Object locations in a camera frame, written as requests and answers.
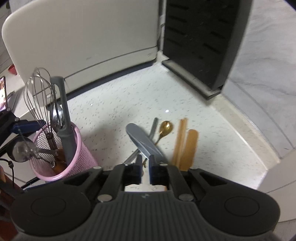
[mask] pink rim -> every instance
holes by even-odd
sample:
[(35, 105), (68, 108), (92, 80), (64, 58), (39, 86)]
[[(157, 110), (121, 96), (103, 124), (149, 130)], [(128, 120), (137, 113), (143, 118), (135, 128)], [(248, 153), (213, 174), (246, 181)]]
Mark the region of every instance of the pink rim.
[[(55, 181), (55, 180), (58, 180), (58, 179), (61, 179), (61, 178), (65, 177), (72, 170), (72, 168), (75, 166), (75, 164), (76, 164), (76, 162), (78, 160), (78, 157), (80, 155), (80, 152), (81, 152), (82, 143), (81, 143), (81, 134), (80, 134), (80, 131), (79, 131), (78, 127), (73, 122), (71, 122), (71, 125), (74, 128), (74, 131), (75, 131), (76, 136), (77, 136), (77, 149), (76, 149), (75, 155), (74, 155), (73, 160), (71, 161), (70, 165), (58, 175), (55, 175), (55, 176), (52, 176), (52, 177), (45, 177), (45, 176), (40, 175), (35, 170), (35, 168), (33, 167), (32, 161), (30, 160), (29, 163), (30, 163), (31, 169), (38, 178), (40, 178), (40, 179), (42, 179), (44, 181), (52, 182), (52, 181)], [(40, 135), (41, 132), (42, 132), (42, 129), (40, 129), (36, 133), (35, 137), (33, 138), (33, 142), (35, 142), (37, 140), (37, 138), (38, 138), (38, 136)]]

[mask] pink mesh basket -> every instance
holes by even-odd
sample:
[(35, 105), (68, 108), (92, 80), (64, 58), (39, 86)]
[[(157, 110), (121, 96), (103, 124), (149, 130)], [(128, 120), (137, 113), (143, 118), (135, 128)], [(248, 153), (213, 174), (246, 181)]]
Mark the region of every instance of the pink mesh basket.
[[(70, 165), (63, 172), (61, 172), (58, 175), (55, 175), (49, 163), (40, 159), (32, 158), (29, 161), (30, 166), (38, 178), (44, 181), (55, 181), (63, 177), (72, 176), (74, 174), (77, 174), (79, 172), (85, 171), (89, 168), (92, 168), (98, 165), (95, 158), (92, 156), (88, 148), (85, 146), (85, 144), (81, 140), (81, 135), (78, 127), (74, 123), (71, 123), (71, 124), (74, 129), (77, 149)], [(56, 143), (57, 143), (57, 147), (61, 148), (62, 147), (61, 139), (57, 136), (55, 132), (53, 132), (53, 134), (54, 134), (54, 139), (56, 140)], [(42, 132), (42, 129), (40, 129), (37, 132), (37, 134), (33, 139), (33, 142), (39, 148), (50, 149), (49, 144), (46, 140), (45, 134)], [(42, 156), (45, 160), (54, 161), (54, 157), (52, 155), (41, 153), (40, 156)]]

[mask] phone screen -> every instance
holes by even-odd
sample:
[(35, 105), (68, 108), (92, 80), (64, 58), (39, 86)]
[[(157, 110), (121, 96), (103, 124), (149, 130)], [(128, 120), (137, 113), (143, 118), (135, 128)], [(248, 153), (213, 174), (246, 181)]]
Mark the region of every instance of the phone screen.
[(5, 77), (0, 78), (0, 111), (6, 109), (6, 88)]

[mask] metal whisk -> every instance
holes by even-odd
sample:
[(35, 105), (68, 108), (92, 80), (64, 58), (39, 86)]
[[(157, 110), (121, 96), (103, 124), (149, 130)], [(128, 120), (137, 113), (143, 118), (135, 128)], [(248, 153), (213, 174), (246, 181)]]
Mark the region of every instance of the metal whisk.
[(29, 111), (40, 125), (52, 150), (57, 150), (57, 144), (52, 132), (51, 118), (47, 106), (53, 101), (54, 93), (48, 80), (49, 72), (44, 68), (35, 68), (27, 81), (24, 91), (24, 100)]

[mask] wooden stick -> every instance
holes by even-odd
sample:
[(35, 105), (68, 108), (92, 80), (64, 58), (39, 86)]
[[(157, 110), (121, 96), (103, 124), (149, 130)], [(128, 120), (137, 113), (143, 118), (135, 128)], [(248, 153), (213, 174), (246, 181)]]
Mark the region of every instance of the wooden stick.
[(181, 156), (181, 162), (179, 165), (180, 171), (188, 171), (188, 169), (192, 166), (194, 155), (198, 142), (198, 131), (189, 130), (187, 133), (186, 144)]
[(179, 128), (178, 128), (178, 135), (175, 143), (172, 165), (179, 167), (182, 150), (184, 146), (184, 139), (186, 134), (186, 127), (187, 127), (187, 118), (180, 120)]

